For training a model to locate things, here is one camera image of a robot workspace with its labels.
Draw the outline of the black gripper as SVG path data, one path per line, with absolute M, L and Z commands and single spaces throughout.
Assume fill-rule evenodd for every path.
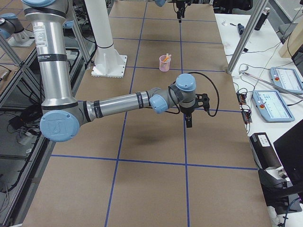
M 179 104 L 180 110 L 185 114 L 186 127 L 192 128 L 192 113 L 195 109 L 203 107 L 203 109 L 210 114 L 210 104 L 209 104 L 208 94 L 196 94 L 194 100 L 189 103 L 181 102 Z
M 182 18 L 185 17 L 185 9 L 187 6 L 190 6 L 192 4 L 192 0 L 174 0 L 173 1 L 176 4 L 176 7 L 178 9 L 177 11 L 177 19 L 178 22 L 182 22 Z

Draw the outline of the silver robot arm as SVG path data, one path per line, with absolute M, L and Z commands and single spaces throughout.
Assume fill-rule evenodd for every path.
M 156 113 L 176 106 L 192 126 L 192 113 L 202 107 L 209 111 L 207 94 L 196 93 L 192 73 L 183 73 L 167 89 L 151 90 L 113 97 L 107 100 L 78 101 L 72 95 L 63 24 L 71 18 L 69 0 L 25 0 L 26 19 L 32 23 L 37 59 L 42 75 L 45 100 L 40 131 L 49 140 L 64 142 L 75 137 L 80 127 L 97 118 L 136 109 L 152 108 Z
M 155 4 L 158 7 L 163 7 L 166 3 L 170 2 L 170 0 L 155 0 Z M 185 11 L 188 6 L 190 6 L 193 1 L 192 0 L 171 0 L 173 4 L 173 9 L 177 15 L 178 22 L 181 23 L 182 19 L 185 18 Z

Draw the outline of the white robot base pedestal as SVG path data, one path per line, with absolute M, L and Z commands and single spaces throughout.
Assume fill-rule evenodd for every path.
M 97 45 L 92 76 L 122 78 L 127 56 L 120 55 L 114 47 L 106 2 L 86 0 L 85 5 Z

